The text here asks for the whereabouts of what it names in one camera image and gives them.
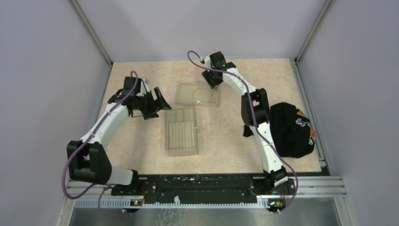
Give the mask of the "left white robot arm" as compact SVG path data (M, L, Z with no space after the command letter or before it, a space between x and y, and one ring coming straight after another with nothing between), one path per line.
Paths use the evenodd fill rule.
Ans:
M130 75L110 97L95 125L77 141L67 145L70 179L98 185L122 185L130 195L137 194L141 182L137 171L112 166L106 149L122 123L140 111L143 119L158 118L160 110L171 110L158 87L150 90L143 79Z

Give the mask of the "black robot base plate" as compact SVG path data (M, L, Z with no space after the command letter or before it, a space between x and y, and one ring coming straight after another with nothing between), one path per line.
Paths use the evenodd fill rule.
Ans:
M289 179L284 185L272 188L264 174L153 174L140 175L133 185L116 185L113 196L144 196L146 204L250 204L259 195L287 197L293 195L295 185Z

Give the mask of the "silver wire bangle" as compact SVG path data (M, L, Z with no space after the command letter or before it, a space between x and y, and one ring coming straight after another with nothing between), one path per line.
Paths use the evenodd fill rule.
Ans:
M212 90L208 88L197 88L193 91L192 98L195 103L205 104L212 100L213 93Z

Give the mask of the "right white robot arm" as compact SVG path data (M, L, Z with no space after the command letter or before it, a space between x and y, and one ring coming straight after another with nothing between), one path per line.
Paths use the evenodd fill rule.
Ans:
M259 145L266 178L265 189L277 194L288 181L288 175L272 138L266 90L250 84L234 63L226 62L220 51L199 61L206 68L202 75L212 88L224 82L241 96L241 118L245 129L251 131Z

